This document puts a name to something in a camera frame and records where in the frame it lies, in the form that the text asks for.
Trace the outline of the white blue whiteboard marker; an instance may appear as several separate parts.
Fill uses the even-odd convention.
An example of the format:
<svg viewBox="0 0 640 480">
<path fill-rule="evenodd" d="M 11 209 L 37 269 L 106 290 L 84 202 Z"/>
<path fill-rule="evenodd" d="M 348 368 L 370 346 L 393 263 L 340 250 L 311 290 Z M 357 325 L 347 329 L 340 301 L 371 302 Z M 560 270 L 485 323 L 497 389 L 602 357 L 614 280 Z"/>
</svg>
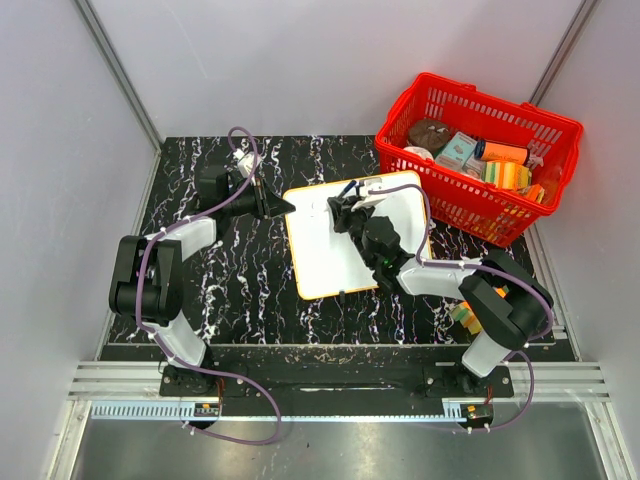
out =
<svg viewBox="0 0 640 480">
<path fill-rule="evenodd" d="M 343 190 L 339 193 L 338 198 L 344 198 L 344 196 L 351 190 L 353 189 L 356 185 L 358 184 L 357 180 L 351 180 L 344 188 Z"/>
</svg>

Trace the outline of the yellow framed whiteboard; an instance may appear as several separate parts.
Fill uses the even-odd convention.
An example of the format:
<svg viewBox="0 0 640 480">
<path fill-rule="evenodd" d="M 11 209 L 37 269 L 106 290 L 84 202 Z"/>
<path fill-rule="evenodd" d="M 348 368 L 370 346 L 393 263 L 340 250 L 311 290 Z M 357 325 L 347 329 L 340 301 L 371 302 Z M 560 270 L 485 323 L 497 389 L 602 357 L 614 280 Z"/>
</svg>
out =
<svg viewBox="0 0 640 480">
<path fill-rule="evenodd" d="M 427 213 L 421 184 L 413 171 L 380 174 L 384 189 L 404 186 L 374 207 L 388 217 L 400 236 L 400 247 L 413 255 L 424 238 Z M 304 300 L 376 289 L 377 282 L 347 233 L 336 233 L 327 200 L 344 191 L 347 180 L 290 189 L 284 199 L 295 206 L 285 216 L 298 295 Z"/>
</svg>

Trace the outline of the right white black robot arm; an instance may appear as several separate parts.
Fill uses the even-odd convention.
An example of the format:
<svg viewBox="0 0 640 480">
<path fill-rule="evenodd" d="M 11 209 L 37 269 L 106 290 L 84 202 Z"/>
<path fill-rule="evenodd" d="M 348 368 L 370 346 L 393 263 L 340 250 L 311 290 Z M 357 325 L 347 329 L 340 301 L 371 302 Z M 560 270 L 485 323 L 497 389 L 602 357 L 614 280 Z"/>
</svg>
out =
<svg viewBox="0 0 640 480">
<path fill-rule="evenodd" d="M 553 320 L 551 295 L 505 251 L 457 263 L 425 259 L 401 247 L 388 217 L 375 215 L 372 207 L 357 207 L 357 201 L 343 195 L 327 200 L 333 230 L 350 237 L 378 287 L 388 293 L 462 300 L 479 321 L 482 330 L 454 373 L 463 394 L 480 394 L 494 368 Z"/>
</svg>

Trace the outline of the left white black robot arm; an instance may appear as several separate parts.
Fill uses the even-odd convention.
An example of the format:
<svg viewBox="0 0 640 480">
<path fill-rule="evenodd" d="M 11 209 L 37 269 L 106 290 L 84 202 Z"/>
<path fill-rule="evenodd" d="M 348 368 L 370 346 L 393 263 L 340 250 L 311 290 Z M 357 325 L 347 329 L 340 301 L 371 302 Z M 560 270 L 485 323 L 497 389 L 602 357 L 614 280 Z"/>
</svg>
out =
<svg viewBox="0 0 640 480">
<path fill-rule="evenodd" d="M 109 307 L 141 324 L 152 340 L 169 350 L 169 363 L 185 368 L 181 381 L 193 394 L 211 392 L 217 373 L 205 341 L 182 311 L 183 263 L 220 241 L 236 217 L 266 220 L 295 210 L 267 187 L 261 175 L 245 184 L 239 175 L 211 167 L 196 180 L 192 217 L 166 235 L 128 235 L 120 240 Z"/>
</svg>

